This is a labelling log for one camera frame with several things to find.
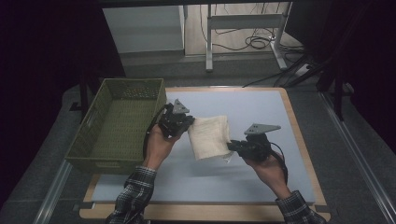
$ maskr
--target human hand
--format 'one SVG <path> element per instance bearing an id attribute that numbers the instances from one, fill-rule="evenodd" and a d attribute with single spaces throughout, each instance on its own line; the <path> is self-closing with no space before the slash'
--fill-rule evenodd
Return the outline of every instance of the human hand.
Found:
<path id="1" fill-rule="evenodd" d="M 172 147 L 180 136 L 165 138 L 163 131 L 158 126 L 154 125 L 148 137 L 148 146 L 146 151 L 146 158 L 143 161 L 143 166 L 158 170 L 163 161 L 168 157 L 172 151 Z"/>
<path id="2" fill-rule="evenodd" d="M 285 182 L 285 176 L 279 161 L 272 155 L 265 161 L 253 161 L 245 159 L 247 165 L 251 166 L 259 179 L 266 184 L 278 199 L 289 198 L 291 192 Z"/>

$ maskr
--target checkered sleeve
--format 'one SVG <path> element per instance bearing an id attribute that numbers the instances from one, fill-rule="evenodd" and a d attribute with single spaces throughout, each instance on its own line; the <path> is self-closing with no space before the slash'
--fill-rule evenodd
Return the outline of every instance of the checkered sleeve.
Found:
<path id="1" fill-rule="evenodd" d="M 107 224 L 143 223 L 143 212 L 154 191 L 156 171 L 137 166 L 125 181 L 124 190 L 116 200 L 115 210 L 107 219 Z"/>
<path id="2" fill-rule="evenodd" d="M 305 202 L 300 191 L 294 191 L 291 196 L 284 200 L 276 200 L 285 222 L 288 224 L 324 224 L 326 220 L 312 211 Z"/>

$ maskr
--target table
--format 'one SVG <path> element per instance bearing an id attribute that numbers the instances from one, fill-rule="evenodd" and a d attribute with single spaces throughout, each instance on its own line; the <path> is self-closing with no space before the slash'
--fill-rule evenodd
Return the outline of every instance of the table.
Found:
<path id="1" fill-rule="evenodd" d="M 280 88 L 170 88 L 167 92 L 177 91 L 204 91 L 204 92 L 246 92 L 246 91 L 278 91 L 286 113 L 289 117 L 292 133 L 295 136 L 300 150 L 304 167 L 311 180 L 316 201 L 310 207 L 330 219 L 327 211 L 327 204 L 323 197 L 318 179 L 309 158 L 304 139 L 300 132 L 297 120 L 292 111 L 289 97 L 285 90 Z M 92 177 L 84 203 L 89 207 L 79 210 L 83 218 L 106 218 L 113 210 L 114 203 L 95 203 L 92 202 L 92 195 L 99 175 Z M 145 218 L 150 220 L 194 220 L 194 221 L 283 221 L 283 217 L 275 204 L 205 204 L 205 203 L 151 203 L 145 210 Z"/>

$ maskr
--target white cloth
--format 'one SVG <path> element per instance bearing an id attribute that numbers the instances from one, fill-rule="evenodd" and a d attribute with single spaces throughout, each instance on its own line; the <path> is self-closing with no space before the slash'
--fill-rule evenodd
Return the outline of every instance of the white cloth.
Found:
<path id="1" fill-rule="evenodd" d="M 228 160 L 233 154 L 227 147 L 231 142 L 227 116 L 195 118 L 188 134 L 197 161 L 211 157 Z"/>

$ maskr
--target green plastic basket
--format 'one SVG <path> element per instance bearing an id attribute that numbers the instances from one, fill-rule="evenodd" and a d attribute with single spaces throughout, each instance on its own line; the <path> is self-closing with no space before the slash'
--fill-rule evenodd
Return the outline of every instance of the green plastic basket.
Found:
<path id="1" fill-rule="evenodd" d="M 146 130 L 166 104 L 163 79 L 105 79 L 65 159 L 81 172 L 129 175 L 143 161 Z"/>

